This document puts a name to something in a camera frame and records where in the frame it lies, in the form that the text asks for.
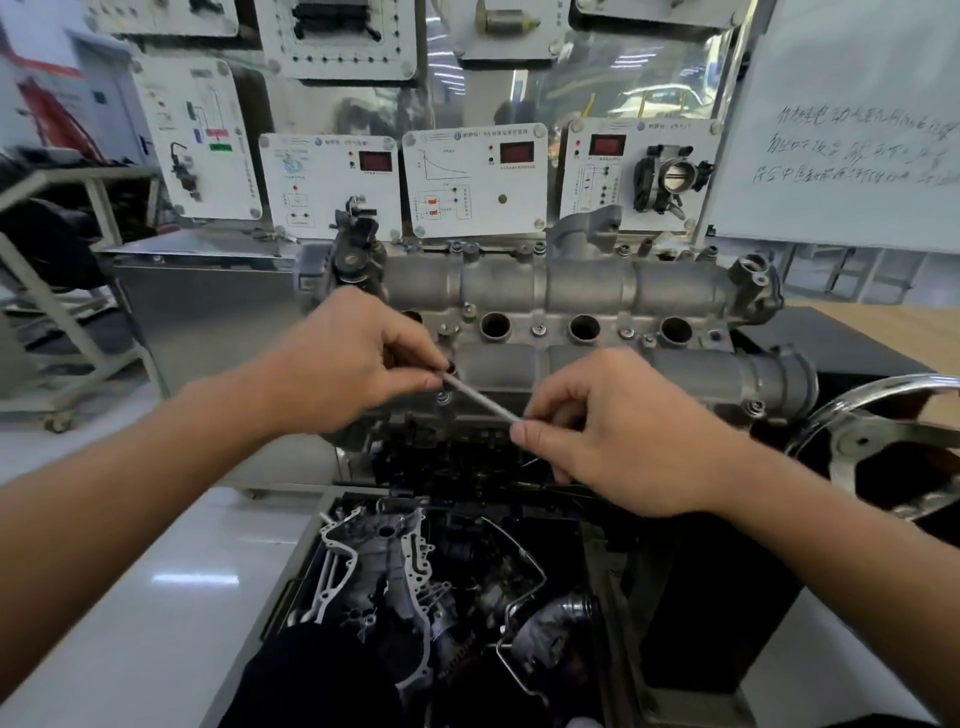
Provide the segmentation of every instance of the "mounting screw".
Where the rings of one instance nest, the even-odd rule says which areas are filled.
[[[747,400],[743,403],[743,411],[751,420],[760,420],[767,414],[767,406],[760,400]]]

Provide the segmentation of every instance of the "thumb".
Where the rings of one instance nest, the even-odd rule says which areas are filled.
[[[515,445],[582,479],[576,465],[583,465],[583,452],[587,446],[583,432],[555,427],[540,420],[524,420],[510,428],[510,439]]]
[[[397,367],[380,373],[373,387],[373,398],[380,404],[398,395],[440,389],[443,385],[433,372],[420,367]]]

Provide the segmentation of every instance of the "forearm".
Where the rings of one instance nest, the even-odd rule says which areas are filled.
[[[946,724],[960,724],[960,551],[756,447],[723,516],[777,554]]]
[[[0,701],[144,550],[269,436],[242,374],[0,487]]]

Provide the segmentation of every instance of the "diagram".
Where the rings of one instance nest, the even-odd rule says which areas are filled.
[[[448,169],[427,158],[423,153],[423,173],[428,180],[463,180],[470,176],[470,172],[461,172],[457,169]]]

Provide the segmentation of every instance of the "white panel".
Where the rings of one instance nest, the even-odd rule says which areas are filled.
[[[178,212],[259,219],[260,192],[229,66],[210,58],[140,57],[132,68],[170,202]],[[174,174],[173,154],[196,175],[199,199]]]
[[[704,221],[718,235],[960,253],[960,4],[780,0]]]
[[[462,61],[550,61],[560,55],[569,28],[570,0],[486,0],[491,13],[523,8],[525,28],[517,35],[478,30],[476,6],[472,1],[453,0],[444,17],[453,51]]]
[[[620,228],[625,231],[683,231],[692,230],[700,217],[707,191],[692,189],[681,193],[685,219],[666,212],[634,210],[634,170],[647,157],[651,146],[693,147],[688,161],[696,167],[705,161],[716,160],[719,134],[711,132],[709,119],[577,119],[571,123],[566,139],[564,157],[564,186],[561,192],[560,215],[590,212],[606,205],[623,206]],[[719,126],[712,127],[717,132]],[[602,154],[603,144],[591,144],[595,135],[609,137],[613,143],[621,136],[622,155]]]
[[[268,133],[260,158],[277,233],[329,239],[334,212],[362,197],[363,207],[376,209],[376,239],[400,239],[400,167],[390,137]]]
[[[750,0],[576,0],[585,15],[729,28],[747,16]]]
[[[235,0],[83,0],[87,25],[100,33],[129,36],[236,36]]]
[[[542,124],[408,132],[403,165],[417,237],[543,230]]]
[[[417,73],[415,0],[370,0],[367,32],[303,30],[298,0],[255,0],[267,63],[293,79],[404,81]]]

